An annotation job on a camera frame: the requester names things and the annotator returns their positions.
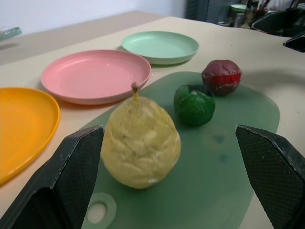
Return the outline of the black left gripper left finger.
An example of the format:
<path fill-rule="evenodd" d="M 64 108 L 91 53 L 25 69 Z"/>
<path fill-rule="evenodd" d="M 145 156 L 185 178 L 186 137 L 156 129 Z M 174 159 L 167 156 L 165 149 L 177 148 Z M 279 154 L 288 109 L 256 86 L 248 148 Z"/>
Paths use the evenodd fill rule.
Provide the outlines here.
<path fill-rule="evenodd" d="M 97 178 L 104 129 L 65 137 L 0 219 L 2 229 L 79 229 Z"/>

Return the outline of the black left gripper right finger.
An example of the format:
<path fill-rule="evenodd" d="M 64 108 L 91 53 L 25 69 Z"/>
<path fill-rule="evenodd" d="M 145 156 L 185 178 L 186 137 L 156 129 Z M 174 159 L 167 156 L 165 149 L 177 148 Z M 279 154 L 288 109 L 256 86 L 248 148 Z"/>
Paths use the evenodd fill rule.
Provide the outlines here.
<path fill-rule="evenodd" d="M 275 229 L 305 227 L 305 158 L 284 137 L 245 125 L 235 135 L 252 188 Z"/>

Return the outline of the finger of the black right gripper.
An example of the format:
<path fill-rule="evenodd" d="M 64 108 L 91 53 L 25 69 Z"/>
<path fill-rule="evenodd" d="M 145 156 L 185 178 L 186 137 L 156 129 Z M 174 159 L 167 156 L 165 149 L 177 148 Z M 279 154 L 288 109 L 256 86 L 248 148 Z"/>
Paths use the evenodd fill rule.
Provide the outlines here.
<path fill-rule="evenodd" d="M 252 29 L 279 36 L 296 36 L 305 31 L 305 10 L 289 8 L 266 14 L 253 22 Z"/>
<path fill-rule="evenodd" d="M 283 46 L 298 52 L 305 52 L 305 31 L 285 41 Z"/>

